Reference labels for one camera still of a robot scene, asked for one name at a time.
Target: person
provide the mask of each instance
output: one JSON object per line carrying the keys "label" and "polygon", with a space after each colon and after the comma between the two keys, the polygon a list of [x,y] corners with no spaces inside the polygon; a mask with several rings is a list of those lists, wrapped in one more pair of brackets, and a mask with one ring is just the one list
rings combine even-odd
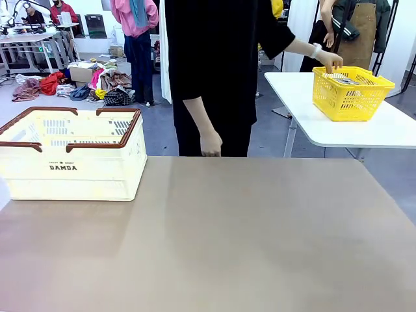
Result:
{"label": "person", "polygon": [[[335,33],[332,26],[332,7],[335,1],[336,0],[319,0],[320,19],[314,24],[311,37],[309,38],[310,44],[320,44],[324,51],[331,51],[333,43],[335,42]],[[300,66],[300,72],[312,72],[314,67],[319,66],[322,66],[322,64],[318,60],[305,56],[302,65]]]}
{"label": "person", "polygon": [[44,24],[45,19],[42,13],[35,10],[33,6],[30,6],[26,9],[27,18],[25,19],[25,24]]}
{"label": "person", "polygon": [[131,64],[131,84],[136,101],[150,106],[155,101],[149,29],[159,22],[157,7],[152,0],[110,0],[110,5],[112,15],[122,24],[124,53]]}
{"label": "person", "polygon": [[257,43],[271,59],[284,50],[316,57],[329,72],[343,65],[340,56],[297,40],[276,21],[270,0],[165,6],[180,156],[247,157],[256,122]]}
{"label": "person", "polygon": [[51,19],[53,23],[59,25],[58,15],[62,12],[69,12],[71,14],[72,23],[78,23],[78,17],[70,5],[67,5],[62,0],[54,0],[53,6],[51,7]]}

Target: black pants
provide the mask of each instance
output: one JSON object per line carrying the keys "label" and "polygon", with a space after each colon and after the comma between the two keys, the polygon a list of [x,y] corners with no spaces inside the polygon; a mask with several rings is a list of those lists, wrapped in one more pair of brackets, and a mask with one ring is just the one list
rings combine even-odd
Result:
{"label": "black pants", "polygon": [[149,31],[139,37],[125,36],[124,53],[131,64],[131,86],[139,103],[153,102],[153,72]]}
{"label": "black pants", "polygon": [[[310,44],[320,44],[322,46],[322,50],[329,52],[330,49],[326,47],[324,44],[324,39],[327,34],[327,30],[323,21],[317,21],[313,28],[311,37],[309,38]],[[322,67],[322,64],[315,60],[314,58],[304,57],[304,61],[302,62],[302,66],[300,67],[301,73],[310,73],[314,67]]]}
{"label": "black pants", "polygon": [[[247,157],[252,126],[225,125],[216,127],[222,139],[222,157]],[[195,123],[176,126],[179,156],[201,157],[201,137]]]}

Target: brown rim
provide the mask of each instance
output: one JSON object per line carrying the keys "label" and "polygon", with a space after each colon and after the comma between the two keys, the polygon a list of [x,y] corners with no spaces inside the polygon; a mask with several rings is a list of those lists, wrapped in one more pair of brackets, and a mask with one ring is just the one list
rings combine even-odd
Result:
{"label": "brown rim", "polygon": [[[63,112],[73,112],[78,116],[77,109],[75,107],[42,107],[34,106],[29,107],[27,110],[24,110],[22,113],[18,114],[11,121],[6,123],[0,128],[0,135],[2,135],[6,130],[9,130],[13,125],[19,122],[21,119],[29,115],[32,111],[63,111]],[[0,141],[0,146],[5,147],[16,147],[16,148],[34,148],[38,152],[42,152],[42,144],[39,142],[2,142]]]}
{"label": "brown rim", "polygon": [[140,109],[98,109],[96,114],[99,116],[102,112],[135,112],[133,119],[131,120],[130,126],[127,131],[124,133],[120,143],[118,144],[95,144],[95,143],[69,143],[66,146],[66,152],[70,153],[74,148],[123,148],[130,139],[133,128],[137,124],[137,120],[142,113]]}

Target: blue scarf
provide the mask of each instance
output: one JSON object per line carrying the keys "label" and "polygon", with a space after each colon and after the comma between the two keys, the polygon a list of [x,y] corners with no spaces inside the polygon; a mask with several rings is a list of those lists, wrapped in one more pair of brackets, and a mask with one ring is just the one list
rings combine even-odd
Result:
{"label": "blue scarf", "polygon": [[136,22],[136,26],[143,28],[148,25],[148,16],[144,0],[130,0],[130,8]]}

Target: white plastic crate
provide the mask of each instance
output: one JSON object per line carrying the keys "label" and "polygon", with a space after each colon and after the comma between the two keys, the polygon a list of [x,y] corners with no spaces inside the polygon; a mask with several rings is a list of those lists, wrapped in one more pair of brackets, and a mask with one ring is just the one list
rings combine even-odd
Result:
{"label": "white plastic crate", "polygon": [[139,109],[31,107],[0,128],[14,200],[131,201],[146,160]]}

